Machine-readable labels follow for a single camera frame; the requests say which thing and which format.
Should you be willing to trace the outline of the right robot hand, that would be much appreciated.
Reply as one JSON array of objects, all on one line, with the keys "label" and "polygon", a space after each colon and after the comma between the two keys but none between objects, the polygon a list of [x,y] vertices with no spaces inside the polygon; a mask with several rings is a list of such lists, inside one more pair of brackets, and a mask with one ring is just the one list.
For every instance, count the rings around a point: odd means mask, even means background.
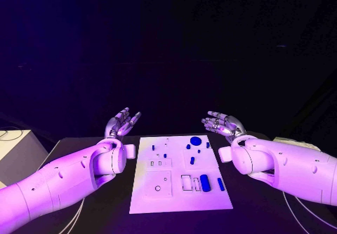
[{"label": "right robot hand", "polygon": [[234,140],[247,135],[247,129],[237,117],[220,112],[208,112],[211,117],[202,119],[205,129],[227,137],[230,144]]}]

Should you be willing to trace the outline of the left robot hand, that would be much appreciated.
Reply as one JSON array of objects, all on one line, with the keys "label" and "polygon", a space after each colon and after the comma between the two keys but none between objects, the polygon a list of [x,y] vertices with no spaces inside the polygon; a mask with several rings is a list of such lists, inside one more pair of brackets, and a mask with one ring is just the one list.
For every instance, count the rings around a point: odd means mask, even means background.
[{"label": "left robot hand", "polygon": [[123,140],[123,137],[130,133],[140,117],[142,112],[137,112],[132,117],[130,108],[125,108],[107,123],[106,138]]}]

